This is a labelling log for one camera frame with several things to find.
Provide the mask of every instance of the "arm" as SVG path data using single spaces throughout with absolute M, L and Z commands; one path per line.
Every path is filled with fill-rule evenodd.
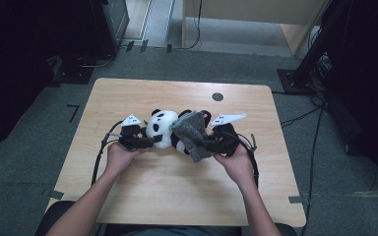
M 146 149 L 128 151 L 119 143 L 109 146 L 105 171 L 57 220 L 47 235 L 89 235 L 113 184 L 134 157 L 145 151 Z
M 225 168 L 243 196 L 251 235 L 281 235 L 254 183 L 253 166 L 247 150 L 239 145 L 232 156 L 214 153 L 214 158 Z

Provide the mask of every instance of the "person's hand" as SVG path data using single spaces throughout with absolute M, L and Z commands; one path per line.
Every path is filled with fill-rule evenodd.
M 147 150 L 147 148 L 129 150 L 118 142 L 113 143 L 108 147 L 105 173 L 110 173 L 118 177 L 128 168 L 134 157 L 147 152 Z
M 238 186 L 242 183 L 250 183 L 250 181 L 254 183 L 253 165 L 243 145 L 238 145 L 232 156 L 213 153 L 213 157 L 225 168 L 228 176 Z

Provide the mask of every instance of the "black dot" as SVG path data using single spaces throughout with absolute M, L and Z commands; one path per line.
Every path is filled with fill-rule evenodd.
M 215 101 L 222 101 L 223 100 L 223 95 L 219 92 L 216 92 L 213 94 L 213 100 Z

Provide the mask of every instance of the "forearm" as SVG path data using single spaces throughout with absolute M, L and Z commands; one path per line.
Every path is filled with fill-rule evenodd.
M 251 235 L 281 235 L 270 217 L 254 181 L 238 185 L 243 196 Z
M 89 235 L 117 177 L 103 173 L 51 227 L 47 235 Z

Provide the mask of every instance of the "stuffed animal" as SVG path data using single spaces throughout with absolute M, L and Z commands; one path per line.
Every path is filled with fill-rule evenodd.
M 177 113 L 170 110 L 156 109 L 152 112 L 152 118 L 146 124 L 145 128 L 146 136 L 153 138 L 157 135 L 162 135 L 161 141 L 155 143 L 156 148 L 168 148 L 171 147 L 170 136 L 172 131 L 170 129 L 171 124 L 177 120 Z
M 190 113 L 192 110 L 184 110 L 182 113 L 179 114 L 178 118 L 180 118 L 182 115 L 186 113 Z M 208 127 L 208 124 L 211 121 L 211 113 L 209 111 L 203 110 L 204 113 L 204 121 L 205 121 L 205 128 Z M 176 136 L 176 134 L 172 133 L 171 136 L 171 144 L 176 148 L 178 151 L 184 153 L 184 154 L 190 154 L 190 152 L 186 149 L 185 145 L 180 141 L 180 139 Z

